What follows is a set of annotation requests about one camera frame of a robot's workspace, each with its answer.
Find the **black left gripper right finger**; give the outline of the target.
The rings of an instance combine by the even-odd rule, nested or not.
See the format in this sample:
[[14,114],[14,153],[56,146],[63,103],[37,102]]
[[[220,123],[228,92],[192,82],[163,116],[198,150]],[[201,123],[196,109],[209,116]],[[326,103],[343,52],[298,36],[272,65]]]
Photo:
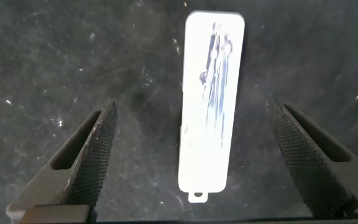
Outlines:
[[268,118],[303,202],[315,218],[358,218],[358,157],[289,102],[272,96]]

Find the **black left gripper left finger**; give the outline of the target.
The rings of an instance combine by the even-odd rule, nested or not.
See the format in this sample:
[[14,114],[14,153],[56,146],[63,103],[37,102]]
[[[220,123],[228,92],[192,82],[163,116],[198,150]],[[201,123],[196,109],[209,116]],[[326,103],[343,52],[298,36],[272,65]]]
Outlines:
[[7,207],[12,222],[95,222],[117,126],[114,100],[94,110]]

